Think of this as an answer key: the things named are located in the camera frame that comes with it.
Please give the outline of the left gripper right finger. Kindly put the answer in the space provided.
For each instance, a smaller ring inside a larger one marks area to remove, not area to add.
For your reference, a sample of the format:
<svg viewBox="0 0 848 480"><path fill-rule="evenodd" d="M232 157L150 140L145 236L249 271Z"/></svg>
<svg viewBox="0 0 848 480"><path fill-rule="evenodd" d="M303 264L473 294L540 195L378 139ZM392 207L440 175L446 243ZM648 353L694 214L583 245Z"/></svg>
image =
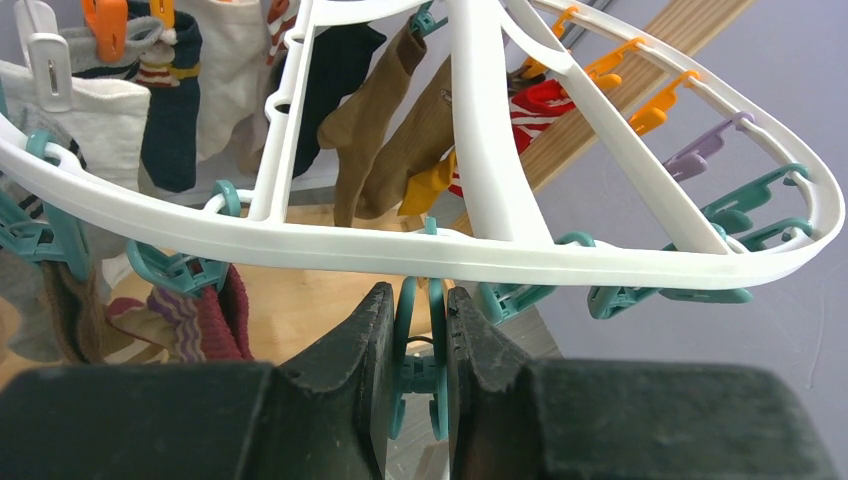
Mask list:
<svg viewBox="0 0 848 480"><path fill-rule="evenodd" d="M729 364L534 358L447 297L454 479L834 479L796 395Z"/></svg>

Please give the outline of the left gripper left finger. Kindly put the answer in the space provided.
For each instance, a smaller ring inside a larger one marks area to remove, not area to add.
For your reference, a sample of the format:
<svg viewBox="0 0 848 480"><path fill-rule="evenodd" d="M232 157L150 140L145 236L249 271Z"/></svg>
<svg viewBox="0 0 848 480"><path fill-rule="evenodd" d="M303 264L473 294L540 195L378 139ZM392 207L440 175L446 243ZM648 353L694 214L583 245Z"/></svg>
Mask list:
<svg viewBox="0 0 848 480"><path fill-rule="evenodd" d="M380 479L392 287L281 366L73 366L1 395L5 479Z"/></svg>

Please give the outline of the teal clothes clip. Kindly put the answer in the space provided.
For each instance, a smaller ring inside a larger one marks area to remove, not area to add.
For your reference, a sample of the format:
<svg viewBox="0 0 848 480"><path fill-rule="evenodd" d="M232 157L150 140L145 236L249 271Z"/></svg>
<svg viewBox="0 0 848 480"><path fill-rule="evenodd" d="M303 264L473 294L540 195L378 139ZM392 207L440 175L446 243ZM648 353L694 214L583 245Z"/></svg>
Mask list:
<svg viewBox="0 0 848 480"><path fill-rule="evenodd" d="M407 352L415 339L410 336L412 315L417 292L417 280L408 277L403 281L396 305L393 324L391 367L391 414L389 437L396 439L405 418L406 394L429 395L429 415L436 439L445 440L449 434L449 388L447 369L447 322L445 287L440 279L430 279L428 304L432 337L427 341L433 353L416 357Z"/></svg>

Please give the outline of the beige maroon-toe sock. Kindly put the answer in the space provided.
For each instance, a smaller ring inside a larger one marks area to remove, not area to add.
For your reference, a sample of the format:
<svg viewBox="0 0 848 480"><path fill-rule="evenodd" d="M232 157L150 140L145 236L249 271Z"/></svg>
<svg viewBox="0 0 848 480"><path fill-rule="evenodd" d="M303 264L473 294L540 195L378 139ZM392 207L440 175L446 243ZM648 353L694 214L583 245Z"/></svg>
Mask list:
<svg viewBox="0 0 848 480"><path fill-rule="evenodd" d="M198 297L154 287L146 299L120 297L107 308L106 324L130 337L163 348L180 363L252 361L248 334L249 299L234 266L223 287Z"/></svg>

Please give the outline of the white oval clip hanger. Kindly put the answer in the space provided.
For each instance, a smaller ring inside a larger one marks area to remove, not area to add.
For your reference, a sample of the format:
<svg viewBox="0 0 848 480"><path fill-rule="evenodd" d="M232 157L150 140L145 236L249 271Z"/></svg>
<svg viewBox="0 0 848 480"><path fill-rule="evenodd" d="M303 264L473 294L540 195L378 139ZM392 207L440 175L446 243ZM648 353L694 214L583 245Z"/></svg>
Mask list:
<svg viewBox="0 0 848 480"><path fill-rule="evenodd" d="M750 137L786 164L807 205L811 231L794 231L779 246L752 252L722 237L660 161L636 137L631 147L606 146L673 243L670 251L557 245L514 149L501 79L502 40L548 66L578 108L606 96L556 40L527 1L452 1L453 118L461 179L473 232L437 235L289 223L285 204L307 67L315 31L376 20L411 8L408 1L305 1L286 35L291 57L282 86L265 111L271 127L266 157L245 218L226 217L217 200L203 210L180 207L111 184L83 169L66 149L50 145L58 165L26 149L26 136L1 124L2 169L65 212L119 235L220 261L277 268L337 270L482 282L540 285L624 285L678 289L750 287L786 277L814 258L841 230L843 193L827 165L794 132L691 58L665 43L646 45L638 28L573 4L574 21L595 33L635 40L640 53L669 73L689 73L697 94L716 111L754 115Z"/></svg>

